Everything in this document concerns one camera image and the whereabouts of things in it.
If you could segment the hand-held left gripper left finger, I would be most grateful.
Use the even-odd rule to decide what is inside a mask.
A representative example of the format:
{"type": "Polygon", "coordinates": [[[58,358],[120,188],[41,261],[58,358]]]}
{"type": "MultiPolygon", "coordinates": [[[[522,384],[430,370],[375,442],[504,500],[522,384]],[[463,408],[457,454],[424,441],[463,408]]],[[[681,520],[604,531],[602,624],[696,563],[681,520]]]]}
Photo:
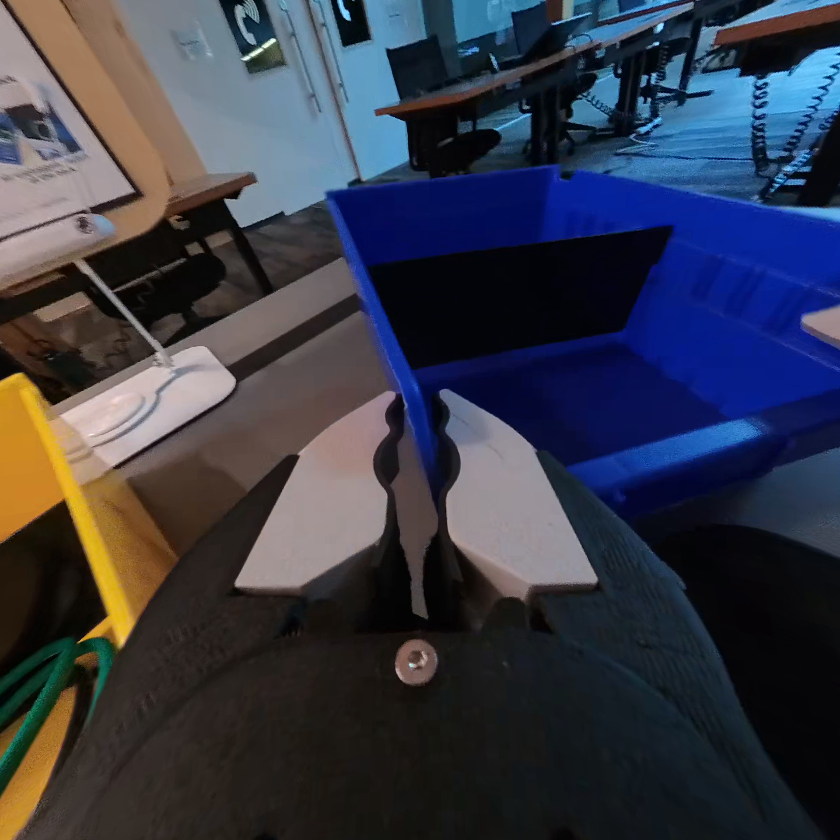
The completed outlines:
{"type": "Polygon", "coordinates": [[[247,595],[324,597],[385,532],[388,495],[375,455],[392,431],[386,391],[300,451],[234,587],[247,595]]]}

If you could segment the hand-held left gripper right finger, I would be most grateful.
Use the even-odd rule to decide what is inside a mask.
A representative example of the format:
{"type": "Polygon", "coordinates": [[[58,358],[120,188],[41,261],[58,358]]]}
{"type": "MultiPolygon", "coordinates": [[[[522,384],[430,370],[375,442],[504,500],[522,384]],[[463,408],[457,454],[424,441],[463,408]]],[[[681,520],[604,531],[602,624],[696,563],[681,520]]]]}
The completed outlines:
{"type": "Polygon", "coordinates": [[[455,392],[437,394],[454,474],[446,533],[472,601],[591,592],[598,577],[536,449],[517,430],[455,392]]]}

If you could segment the yellow plastic bin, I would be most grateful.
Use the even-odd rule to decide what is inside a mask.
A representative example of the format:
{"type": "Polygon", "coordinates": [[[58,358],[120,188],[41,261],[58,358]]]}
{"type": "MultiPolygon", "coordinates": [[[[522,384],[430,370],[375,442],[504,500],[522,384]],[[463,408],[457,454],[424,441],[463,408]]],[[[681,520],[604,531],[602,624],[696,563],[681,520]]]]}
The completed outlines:
{"type": "Polygon", "coordinates": [[[2,381],[2,838],[79,743],[176,555],[34,383],[2,381]]]}

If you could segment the large blue plastic bin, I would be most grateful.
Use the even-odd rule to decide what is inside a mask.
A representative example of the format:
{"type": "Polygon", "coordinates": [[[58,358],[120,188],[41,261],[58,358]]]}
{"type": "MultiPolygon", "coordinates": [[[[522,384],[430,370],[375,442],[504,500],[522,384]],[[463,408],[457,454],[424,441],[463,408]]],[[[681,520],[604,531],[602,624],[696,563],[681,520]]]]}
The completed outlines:
{"type": "Polygon", "coordinates": [[[450,390],[635,518],[838,446],[838,226],[542,166],[327,194],[433,493],[450,390]]]}

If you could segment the white poster stand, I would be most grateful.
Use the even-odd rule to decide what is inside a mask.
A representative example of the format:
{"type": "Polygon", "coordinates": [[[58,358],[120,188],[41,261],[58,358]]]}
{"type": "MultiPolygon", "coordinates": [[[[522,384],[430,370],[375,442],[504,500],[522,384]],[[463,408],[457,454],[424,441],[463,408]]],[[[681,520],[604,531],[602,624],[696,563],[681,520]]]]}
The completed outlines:
{"type": "Polygon", "coordinates": [[[75,267],[103,293],[118,313],[150,345],[153,364],[105,392],[60,415],[79,446],[109,467],[120,466],[231,396],[236,379],[204,346],[171,354],[121,302],[99,274],[80,259],[88,246],[102,245],[116,233],[105,216],[77,213],[52,224],[5,237],[1,244],[2,284],[27,280],[36,270],[77,257],[75,267]]]}

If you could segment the black oval pad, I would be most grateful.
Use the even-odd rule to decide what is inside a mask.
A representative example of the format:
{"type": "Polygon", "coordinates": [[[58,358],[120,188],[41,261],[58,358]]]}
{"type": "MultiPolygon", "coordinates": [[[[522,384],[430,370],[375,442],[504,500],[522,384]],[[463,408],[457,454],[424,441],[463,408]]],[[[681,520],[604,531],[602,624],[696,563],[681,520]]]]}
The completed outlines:
{"type": "Polygon", "coordinates": [[[658,539],[773,765],[839,838],[838,558],[780,534],[708,524],[658,539]]]}

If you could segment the white door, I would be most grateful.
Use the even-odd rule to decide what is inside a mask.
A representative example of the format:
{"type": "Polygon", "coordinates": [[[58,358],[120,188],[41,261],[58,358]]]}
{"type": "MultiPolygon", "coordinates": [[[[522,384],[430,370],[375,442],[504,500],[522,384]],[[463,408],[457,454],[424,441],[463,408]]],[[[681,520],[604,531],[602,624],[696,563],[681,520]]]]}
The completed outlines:
{"type": "Polygon", "coordinates": [[[242,228],[290,216],[346,186],[353,167],[293,2],[266,2],[287,65],[249,75],[218,1],[118,2],[146,64],[209,174],[252,172],[234,201],[242,228]],[[202,26],[209,61],[185,60],[171,29],[202,26]]]}

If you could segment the black office chair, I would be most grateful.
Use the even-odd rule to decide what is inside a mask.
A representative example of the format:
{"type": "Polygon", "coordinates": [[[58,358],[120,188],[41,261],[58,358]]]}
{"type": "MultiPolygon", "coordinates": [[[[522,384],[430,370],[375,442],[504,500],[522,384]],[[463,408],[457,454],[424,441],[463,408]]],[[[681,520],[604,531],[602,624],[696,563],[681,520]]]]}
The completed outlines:
{"type": "MultiPolygon", "coordinates": [[[[415,99],[456,83],[449,77],[437,36],[387,49],[397,94],[401,100],[415,99]]],[[[501,134],[479,129],[475,118],[463,117],[452,109],[427,116],[403,116],[406,127],[408,163],[415,172],[430,177],[466,175],[475,163],[498,147],[501,134]]]]}
{"type": "Polygon", "coordinates": [[[560,99],[559,99],[559,117],[563,124],[563,131],[560,137],[562,139],[566,139],[569,142],[568,154],[572,154],[574,152],[574,141],[571,138],[571,135],[568,131],[568,126],[571,126],[572,130],[585,130],[585,131],[594,131],[594,127],[583,125],[579,123],[572,122],[573,117],[573,104],[574,102],[582,98],[585,93],[588,93],[597,81],[597,73],[596,72],[586,72],[581,74],[575,82],[570,84],[569,86],[564,87],[560,92],[560,99]]]}

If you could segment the black laptop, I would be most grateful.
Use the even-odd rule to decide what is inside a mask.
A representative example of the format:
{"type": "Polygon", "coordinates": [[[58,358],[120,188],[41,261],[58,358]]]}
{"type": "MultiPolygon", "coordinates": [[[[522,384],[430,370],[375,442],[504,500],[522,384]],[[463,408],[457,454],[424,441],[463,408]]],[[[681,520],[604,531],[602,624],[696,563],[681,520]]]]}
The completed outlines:
{"type": "Polygon", "coordinates": [[[551,20],[545,2],[511,12],[511,23],[521,64],[549,57],[566,47],[570,38],[585,31],[592,14],[551,20]]]}

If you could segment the dark wall sign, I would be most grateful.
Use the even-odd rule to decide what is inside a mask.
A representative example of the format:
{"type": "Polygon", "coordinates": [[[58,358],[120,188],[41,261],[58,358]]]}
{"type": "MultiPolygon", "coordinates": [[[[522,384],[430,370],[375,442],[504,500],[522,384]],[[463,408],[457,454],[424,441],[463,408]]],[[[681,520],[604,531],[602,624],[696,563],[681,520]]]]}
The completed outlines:
{"type": "Polygon", "coordinates": [[[287,65],[265,1],[219,1],[240,62],[249,75],[287,65]]]}
{"type": "Polygon", "coordinates": [[[357,46],[372,40],[364,1],[331,1],[332,12],[342,47],[357,46]]]}

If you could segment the white wall paper notice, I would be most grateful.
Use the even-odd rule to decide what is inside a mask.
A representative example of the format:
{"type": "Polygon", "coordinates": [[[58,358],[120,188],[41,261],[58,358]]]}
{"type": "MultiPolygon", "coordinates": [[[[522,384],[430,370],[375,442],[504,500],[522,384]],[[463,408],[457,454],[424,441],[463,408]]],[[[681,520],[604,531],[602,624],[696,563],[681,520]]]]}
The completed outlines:
{"type": "Polygon", "coordinates": [[[184,60],[209,61],[214,57],[203,28],[198,23],[193,23],[184,28],[173,28],[171,29],[171,36],[184,60]]]}

